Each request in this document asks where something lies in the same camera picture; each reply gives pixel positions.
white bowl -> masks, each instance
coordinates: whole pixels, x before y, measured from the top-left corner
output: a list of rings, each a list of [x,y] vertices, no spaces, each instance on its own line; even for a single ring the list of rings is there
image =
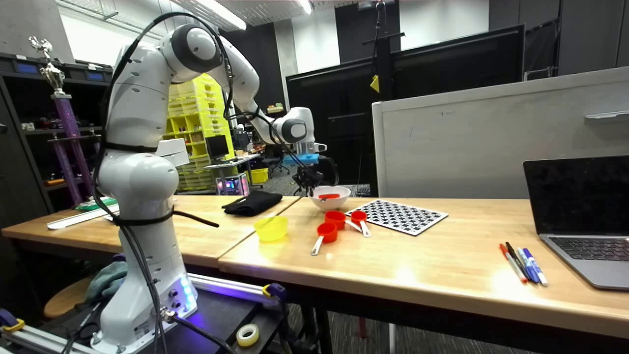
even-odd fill
[[[322,194],[334,192],[338,196],[332,198],[322,198]],[[312,202],[320,208],[320,210],[334,210],[340,208],[347,198],[349,198],[351,190],[347,186],[338,186],[338,184],[318,184],[312,188]]]

blue pen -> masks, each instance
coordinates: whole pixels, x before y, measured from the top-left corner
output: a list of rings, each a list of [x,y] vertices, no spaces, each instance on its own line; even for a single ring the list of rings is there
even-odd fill
[[[516,251],[509,241],[505,241],[507,251],[511,253],[511,257],[516,261],[518,269],[524,272],[524,276],[534,282],[534,276],[530,274],[530,267],[526,267],[524,255],[520,251]]]
[[[548,284],[542,269],[536,265],[536,261],[534,261],[532,253],[528,251],[528,247],[522,247],[522,255],[526,257],[526,263],[530,263],[530,267],[534,269],[538,282],[540,284]]]
[[[536,274],[534,267],[530,265],[528,257],[524,255],[524,251],[522,249],[514,249],[514,251],[516,251],[516,257],[520,259],[520,263],[524,265],[526,276],[530,278],[530,282],[540,282],[538,274]]]

checkerboard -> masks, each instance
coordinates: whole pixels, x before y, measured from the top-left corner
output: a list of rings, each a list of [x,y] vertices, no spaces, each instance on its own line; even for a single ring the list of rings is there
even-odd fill
[[[389,200],[373,200],[353,210],[367,212],[367,219],[371,223],[379,223],[383,227],[391,227],[408,235],[418,235],[448,215],[446,212],[397,204]]]

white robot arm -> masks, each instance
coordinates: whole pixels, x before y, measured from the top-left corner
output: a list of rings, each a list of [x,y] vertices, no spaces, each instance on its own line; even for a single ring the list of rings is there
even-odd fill
[[[233,101],[253,113],[251,123],[267,143],[290,145],[296,153],[322,149],[314,141],[310,109],[290,107],[277,119],[263,115],[253,99],[257,72],[233,44],[226,38],[216,40],[204,27],[182,25],[161,46],[137,46],[125,62],[117,62],[119,74],[110,92],[104,156],[96,180],[100,190],[117,200],[117,221],[125,219],[119,223],[119,241],[127,276],[100,314],[100,333],[92,337],[100,351],[135,351],[151,341],[151,328],[159,320],[151,296],[157,296],[153,302],[159,302],[159,310],[178,316],[196,308],[196,292],[186,278],[169,217],[178,174],[167,158],[153,153],[165,131],[171,82],[210,72],[226,88],[229,78],[222,60],[228,56]],[[145,276],[151,276],[155,292],[145,284]]]

wooden table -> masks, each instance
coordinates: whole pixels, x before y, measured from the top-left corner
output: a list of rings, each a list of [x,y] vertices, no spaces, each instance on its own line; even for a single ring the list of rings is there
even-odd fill
[[[172,196],[174,208],[196,213],[220,223],[210,227],[190,217],[172,215],[178,249],[184,263],[200,267],[218,267],[218,257],[231,249],[237,241],[253,231],[257,217],[229,215],[222,210],[222,204],[235,200],[237,196]],[[288,204],[288,198],[281,200],[265,213],[273,213]],[[17,241],[53,243],[78,249],[94,249],[114,253],[119,251],[117,225],[108,219],[90,219],[64,229],[47,229],[47,221],[74,213],[72,210],[47,213],[29,221],[21,221],[1,229],[1,235]]]
[[[345,208],[369,198],[349,198]],[[363,237],[343,229],[310,255],[322,212],[300,200],[285,212],[288,239],[251,235],[220,257],[226,272],[263,276],[564,330],[629,337],[629,292],[597,290],[534,233],[528,200],[387,198],[448,212],[418,237],[371,225]],[[550,284],[522,284],[497,243],[526,245]]]
[[[487,337],[481,322],[493,322],[493,331],[507,335],[507,326],[528,324],[534,333],[522,339],[550,335],[554,343],[573,343],[589,335],[605,339],[629,339],[629,292],[595,290],[558,259],[536,235],[526,200],[483,198],[389,198],[448,212],[448,217],[410,237],[387,227],[371,225],[363,237],[343,229],[336,243],[324,245],[320,255],[310,255],[314,227],[322,212],[306,198],[288,206],[285,196],[255,217],[233,217],[222,212],[222,204],[233,196],[176,196],[178,210],[186,210],[220,221],[208,227],[186,217],[174,217],[178,247],[186,263],[204,269],[220,267],[226,274],[279,280],[290,286],[314,290],[310,296],[338,302],[340,296],[365,300],[365,314],[379,312],[393,318],[412,316],[432,328],[436,320],[454,333],[452,326],[469,326],[471,335]],[[345,208],[371,198],[349,198]],[[281,243],[259,243],[251,223],[288,206],[288,237]],[[60,213],[1,229],[13,239],[57,243],[66,247],[117,251],[115,227],[104,219],[92,219],[60,231],[49,231],[45,223]],[[522,284],[497,249],[499,241],[526,245],[544,274],[548,286]]]

